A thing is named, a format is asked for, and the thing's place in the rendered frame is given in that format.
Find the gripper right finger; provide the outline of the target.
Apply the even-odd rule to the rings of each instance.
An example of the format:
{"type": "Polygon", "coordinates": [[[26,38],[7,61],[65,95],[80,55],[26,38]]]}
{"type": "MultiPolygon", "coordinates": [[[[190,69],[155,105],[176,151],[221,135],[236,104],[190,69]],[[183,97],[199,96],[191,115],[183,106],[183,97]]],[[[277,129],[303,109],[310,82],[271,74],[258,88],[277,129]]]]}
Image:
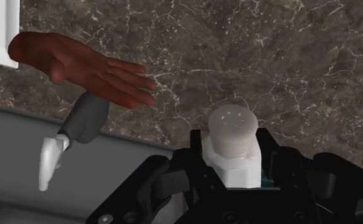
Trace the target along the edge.
{"type": "Polygon", "coordinates": [[[282,194],[289,224],[363,224],[363,169],[333,153],[306,158],[256,132],[263,171],[282,194]]]}

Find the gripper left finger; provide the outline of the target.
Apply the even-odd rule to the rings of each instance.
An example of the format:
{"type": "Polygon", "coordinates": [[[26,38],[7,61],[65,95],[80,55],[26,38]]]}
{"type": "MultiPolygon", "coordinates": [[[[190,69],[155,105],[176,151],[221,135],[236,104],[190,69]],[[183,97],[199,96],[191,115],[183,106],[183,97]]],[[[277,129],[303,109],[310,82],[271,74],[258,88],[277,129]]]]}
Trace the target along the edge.
{"type": "Polygon", "coordinates": [[[226,189],[202,158],[201,132],[172,158],[153,155],[89,215],[86,224],[152,224],[173,195],[183,193],[188,210],[174,224],[227,224],[226,189]]]}

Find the white salt shaker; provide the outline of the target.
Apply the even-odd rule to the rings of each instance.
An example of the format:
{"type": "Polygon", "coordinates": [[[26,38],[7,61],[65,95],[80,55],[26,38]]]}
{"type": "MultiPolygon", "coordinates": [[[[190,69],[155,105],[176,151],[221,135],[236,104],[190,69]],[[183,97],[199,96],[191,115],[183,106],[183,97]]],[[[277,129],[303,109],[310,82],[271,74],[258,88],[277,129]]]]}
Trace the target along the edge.
{"type": "Polygon", "coordinates": [[[203,159],[227,188],[261,186],[261,149],[256,132],[258,121],[249,109],[224,105],[209,117],[209,136],[203,159]]]}

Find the grey and white hand figure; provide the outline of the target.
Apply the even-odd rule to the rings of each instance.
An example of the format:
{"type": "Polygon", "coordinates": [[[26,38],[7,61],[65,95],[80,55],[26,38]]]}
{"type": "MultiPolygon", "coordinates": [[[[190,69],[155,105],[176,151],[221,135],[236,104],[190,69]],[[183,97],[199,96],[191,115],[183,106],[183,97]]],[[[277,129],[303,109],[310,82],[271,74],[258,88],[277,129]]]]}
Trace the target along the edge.
{"type": "Polygon", "coordinates": [[[45,137],[40,154],[39,190],[48,189],[56,169],[60,167],[62,154],[73,142],[87,144],[99,134],[107,120],[110,102],[92,93],[85,92],[74,103],[68,117],[55,137],[45,137]]]}

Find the brown hand figure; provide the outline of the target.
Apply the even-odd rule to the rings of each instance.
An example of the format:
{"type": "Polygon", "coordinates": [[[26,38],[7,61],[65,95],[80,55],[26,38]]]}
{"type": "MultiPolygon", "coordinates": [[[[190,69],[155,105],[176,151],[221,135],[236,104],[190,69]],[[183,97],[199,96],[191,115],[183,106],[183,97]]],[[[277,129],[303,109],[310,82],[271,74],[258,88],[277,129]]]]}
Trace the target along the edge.
{"type": "Polygon", "coordinates": [[[146,90],[155,84],[140,76],[146,72],[144,66],[106,57],[62,34],[21,32],[11,40],[8,55],[47,74],[54,83],[67,80],[117,105],[134,109],[154,104],[146,90]]]}

